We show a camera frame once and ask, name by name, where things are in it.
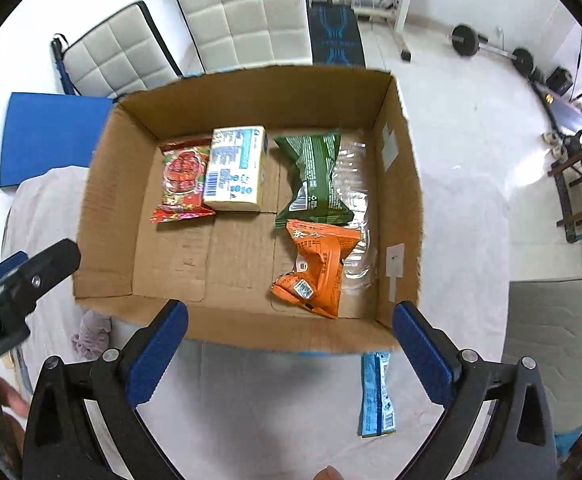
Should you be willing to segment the light blue long packet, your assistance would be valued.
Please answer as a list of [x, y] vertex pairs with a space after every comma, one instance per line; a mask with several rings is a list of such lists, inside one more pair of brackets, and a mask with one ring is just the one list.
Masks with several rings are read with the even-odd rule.
[[396, 431], [395, 410], [387, 391], [391, 354], [385, 351], [361, 356], [361, 414], [359, 435], [372, 438]]

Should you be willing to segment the blue foam mat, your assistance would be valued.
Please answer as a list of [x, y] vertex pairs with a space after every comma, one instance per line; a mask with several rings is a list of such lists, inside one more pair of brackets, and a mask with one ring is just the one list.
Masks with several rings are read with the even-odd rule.
[[0, 187], [67, 166], [87, 167], [113, 101], [93, 96], [14, 92], [0, 150]]

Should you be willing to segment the white padded chair centre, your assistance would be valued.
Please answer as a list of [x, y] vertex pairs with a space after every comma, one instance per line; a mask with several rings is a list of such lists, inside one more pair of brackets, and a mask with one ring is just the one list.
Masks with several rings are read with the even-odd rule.
[[202, 69], [311, 65], [307, 0], [177, 0]]

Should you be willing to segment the grey crumpled cloth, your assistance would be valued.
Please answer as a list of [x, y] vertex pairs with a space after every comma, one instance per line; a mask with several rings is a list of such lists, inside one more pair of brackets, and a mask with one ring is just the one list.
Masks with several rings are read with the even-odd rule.
[[110, 316], [86, 311], [78, 331], [71, 336], [76, 354], [87, 361], [97, 360], [109, 348], [112, 322]]

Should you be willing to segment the red floral snack bag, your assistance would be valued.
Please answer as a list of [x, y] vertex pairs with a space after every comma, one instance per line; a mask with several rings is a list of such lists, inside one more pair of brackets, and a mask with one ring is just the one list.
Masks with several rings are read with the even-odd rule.
[[214, 216], [203, 200], [211, 140], [192, 139], [160, 146], [162, 154], [162, 198], [151, 216], [153, 223]]

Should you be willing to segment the white padded chair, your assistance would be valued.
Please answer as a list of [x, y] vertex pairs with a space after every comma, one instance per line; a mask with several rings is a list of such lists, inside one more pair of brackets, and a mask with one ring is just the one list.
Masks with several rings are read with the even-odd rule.
[[202, 69], [311, 65], [307, 0], [177, 0]]
[[143, 1], [124, 6], [73, 44], [55, 35], [50, 50], [69, 96], [116, 100], [183, 76]]

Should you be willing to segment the green snack bag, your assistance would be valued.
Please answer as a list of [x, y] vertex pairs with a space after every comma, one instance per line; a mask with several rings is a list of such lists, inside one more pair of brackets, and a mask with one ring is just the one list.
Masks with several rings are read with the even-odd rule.
[[341, 200], [333, 184], [341, 146], [339, 130], [327, 133], [276, 136], [275, 142], [289, 158], [292, 198], [277, 214], [275, 227], [282, 229], [288, 220], [301, 220], [346, 226], [353, 211]]

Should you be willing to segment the dark wooden stool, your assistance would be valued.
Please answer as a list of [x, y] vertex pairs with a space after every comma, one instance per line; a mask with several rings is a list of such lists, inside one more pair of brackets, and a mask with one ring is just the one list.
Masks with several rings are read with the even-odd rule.
[[542, 136], [554, 162], [548, 171], [558, 192], [562, 218], [556, 222], [564, 229], [568, 244], [582, 240], [577, 229], [582, 226], [582, 130], [574, 134], [550, 131]]

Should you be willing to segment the white padded chair left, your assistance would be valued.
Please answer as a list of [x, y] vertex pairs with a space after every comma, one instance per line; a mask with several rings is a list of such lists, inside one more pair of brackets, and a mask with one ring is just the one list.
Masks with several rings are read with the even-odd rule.
[[55, 35], [50, 50], [69, 96], [116, 100], [183, 76], [143, 1], [124, 6], [73, 44]]

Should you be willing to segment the yellow tissue pack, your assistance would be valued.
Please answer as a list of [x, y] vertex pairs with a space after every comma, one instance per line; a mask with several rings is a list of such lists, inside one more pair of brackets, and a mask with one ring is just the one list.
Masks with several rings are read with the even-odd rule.
[[206, 206], [215, 211], [260, 212], [267, 148], [261, 126], [215, 129], [205, 174]]

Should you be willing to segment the orange snack bag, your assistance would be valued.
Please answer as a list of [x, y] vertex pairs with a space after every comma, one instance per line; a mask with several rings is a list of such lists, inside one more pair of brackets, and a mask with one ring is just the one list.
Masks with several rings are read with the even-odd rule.
[[339, 317], [344, 260], [361, 241], [361, 231], [290, 219], [285, 225], [297, 250], [293, 270], [271, 285], [278, 299], [335, 320]]

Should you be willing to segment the barbell on floor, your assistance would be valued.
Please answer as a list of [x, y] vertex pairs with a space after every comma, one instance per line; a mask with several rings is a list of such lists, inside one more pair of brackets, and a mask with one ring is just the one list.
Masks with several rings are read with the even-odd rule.
[[535, 60], [529, 50], [519, 47], [513, 51], [495, 47], [488, 39], [466, 24], [454, 27], [450, 34], [451, 45], [457, 54], [464, 58], [473, 58], [480, 51], [497, 54], [507, 58], [515, 70], [524, 78], [530, 78], [535, 70]]

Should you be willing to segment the black blue bench pad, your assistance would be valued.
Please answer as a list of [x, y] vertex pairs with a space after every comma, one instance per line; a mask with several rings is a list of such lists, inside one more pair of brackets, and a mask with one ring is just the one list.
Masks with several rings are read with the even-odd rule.
[[357, 18], [349, 6], [313, 2], [308, 27], [315, 64], [366, 66]]

